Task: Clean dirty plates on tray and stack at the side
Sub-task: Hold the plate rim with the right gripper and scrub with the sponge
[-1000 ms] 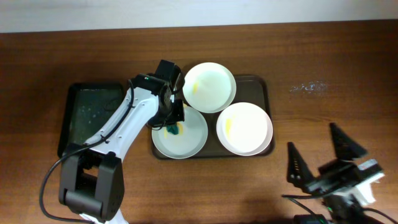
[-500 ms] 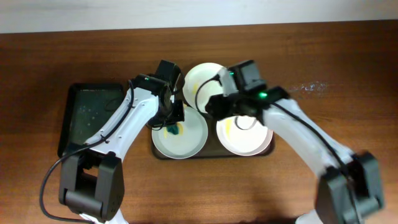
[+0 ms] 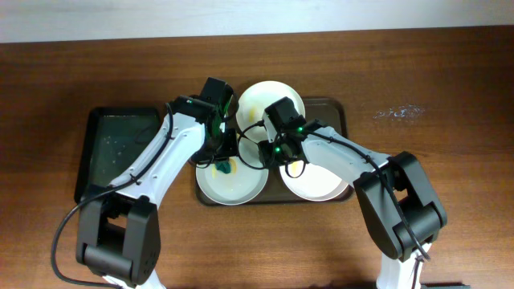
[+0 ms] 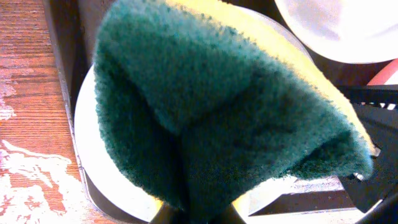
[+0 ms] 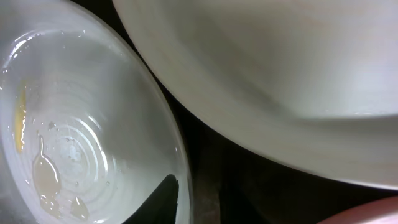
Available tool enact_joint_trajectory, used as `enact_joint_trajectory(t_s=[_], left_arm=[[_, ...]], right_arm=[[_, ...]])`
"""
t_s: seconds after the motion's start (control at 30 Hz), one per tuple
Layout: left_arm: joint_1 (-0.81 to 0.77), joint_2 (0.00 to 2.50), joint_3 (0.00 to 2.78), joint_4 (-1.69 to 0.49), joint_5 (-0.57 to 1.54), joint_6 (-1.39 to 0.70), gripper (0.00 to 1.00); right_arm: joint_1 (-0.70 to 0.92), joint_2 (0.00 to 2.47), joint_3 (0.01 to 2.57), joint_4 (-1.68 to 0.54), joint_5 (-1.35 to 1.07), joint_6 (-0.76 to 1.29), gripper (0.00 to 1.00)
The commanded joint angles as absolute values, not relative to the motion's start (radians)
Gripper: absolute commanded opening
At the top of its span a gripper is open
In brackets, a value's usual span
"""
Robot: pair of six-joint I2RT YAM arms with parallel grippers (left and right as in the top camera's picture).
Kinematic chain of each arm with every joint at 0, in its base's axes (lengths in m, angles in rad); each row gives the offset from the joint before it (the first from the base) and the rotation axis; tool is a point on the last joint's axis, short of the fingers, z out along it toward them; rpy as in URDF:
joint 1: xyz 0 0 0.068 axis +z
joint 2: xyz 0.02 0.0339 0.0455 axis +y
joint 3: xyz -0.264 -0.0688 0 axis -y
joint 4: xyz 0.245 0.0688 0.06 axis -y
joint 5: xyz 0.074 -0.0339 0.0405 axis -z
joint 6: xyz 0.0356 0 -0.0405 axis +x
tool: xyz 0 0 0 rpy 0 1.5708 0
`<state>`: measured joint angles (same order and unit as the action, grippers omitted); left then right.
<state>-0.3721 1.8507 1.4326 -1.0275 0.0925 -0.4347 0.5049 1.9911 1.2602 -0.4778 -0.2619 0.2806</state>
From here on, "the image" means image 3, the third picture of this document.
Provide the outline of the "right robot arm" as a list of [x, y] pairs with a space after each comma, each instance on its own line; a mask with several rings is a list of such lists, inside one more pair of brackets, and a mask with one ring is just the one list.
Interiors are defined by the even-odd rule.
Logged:
[[433, 185], [411, 153], [396, 156], [366, 149], [325, 122], [307, 121], [291, 99], [267, 106], [259, 142], [267, 166], [302, 161], [327, 169], [353, 187], [366, 228], [381, 251], [377, 288], [420, 288], [428, 251], [447, 224]]

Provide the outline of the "green and yellow sponge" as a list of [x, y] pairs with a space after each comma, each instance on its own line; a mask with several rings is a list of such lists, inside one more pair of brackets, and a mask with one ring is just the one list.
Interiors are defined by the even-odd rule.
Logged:
[[231, 164], [230, 164], [230, 158], [223, 160], [223, 161], [216, 161], [214, 163], [214, 167], [217, 171], [225, 174], [229, 174], [232, 171]]

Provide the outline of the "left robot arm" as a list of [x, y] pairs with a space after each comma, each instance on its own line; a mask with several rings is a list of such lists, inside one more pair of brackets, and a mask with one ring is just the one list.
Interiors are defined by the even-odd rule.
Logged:
[[81, 202], [75, 257], [111, 288], [162, 288], [158, 209], [188, 163], [204, 169], [235, 155], [235, 131], [225, 130], [236, 101], [225, 81], [208, 78], [197, 96], [167, 103], [159, 131], [105, 190]]

